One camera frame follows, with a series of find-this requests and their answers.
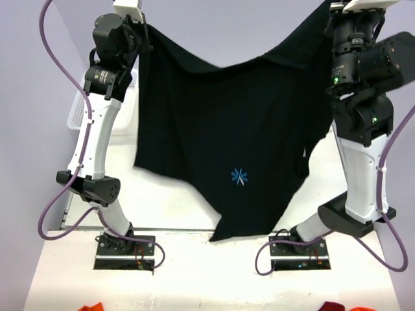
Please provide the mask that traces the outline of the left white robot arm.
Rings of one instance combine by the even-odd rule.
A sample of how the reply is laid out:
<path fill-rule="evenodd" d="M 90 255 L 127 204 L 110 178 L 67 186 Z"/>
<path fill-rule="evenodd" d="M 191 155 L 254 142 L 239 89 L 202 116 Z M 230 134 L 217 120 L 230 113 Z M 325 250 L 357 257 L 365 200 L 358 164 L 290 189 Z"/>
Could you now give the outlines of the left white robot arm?
<path fill-rule="evenodd" d="M 75 152 L 56 181 L 96 211 L 112 247 L 122 255 L 135 246 L 132 224 L 125 217 L 118 195 L 121 182 L 105 173 L 110 136 L 116 116 L 132 81 L 131 71 L 140 54 L 152 51 L 146 19 L 111 13 L 100 16 L 93 29 L 95 48 L 80 93 L 84 116 Z"/>

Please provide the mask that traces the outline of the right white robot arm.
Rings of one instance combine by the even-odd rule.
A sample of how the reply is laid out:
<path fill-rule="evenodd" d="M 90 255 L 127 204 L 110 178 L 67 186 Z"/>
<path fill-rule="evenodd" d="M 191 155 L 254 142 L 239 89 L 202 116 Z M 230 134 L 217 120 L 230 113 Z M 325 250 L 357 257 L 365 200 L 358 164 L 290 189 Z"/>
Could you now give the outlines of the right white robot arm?
<path fill-rule="evenodd" d="M 391 1 L 341 1 L 330 6 L 329 94 L 347 190 L 291 229 L 289 246 L 295 254 L 303 255 L 313 240 L 331 231 L 364 237 L 374 222 L 396 214 L 386 199 L 382 155 L 394 120 L 386 93 L 414 81 L 414 36 L 399 32 L 378 40 L 390 6 Z"/>

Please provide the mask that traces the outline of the black t shirt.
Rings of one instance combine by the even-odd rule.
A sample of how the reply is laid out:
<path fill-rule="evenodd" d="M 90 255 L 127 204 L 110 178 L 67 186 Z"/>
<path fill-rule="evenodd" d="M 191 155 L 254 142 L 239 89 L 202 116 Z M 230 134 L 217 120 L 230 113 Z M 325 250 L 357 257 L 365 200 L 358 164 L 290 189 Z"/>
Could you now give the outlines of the black t shirt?
<path fill-rule="evenodd" d="M 212 242 L 269 234 L 309 175 L 333 121 L 330 5 L 261 56 L 222 68 L 148 27 L 134 164 L 192 185 L 220 214 Z"/>

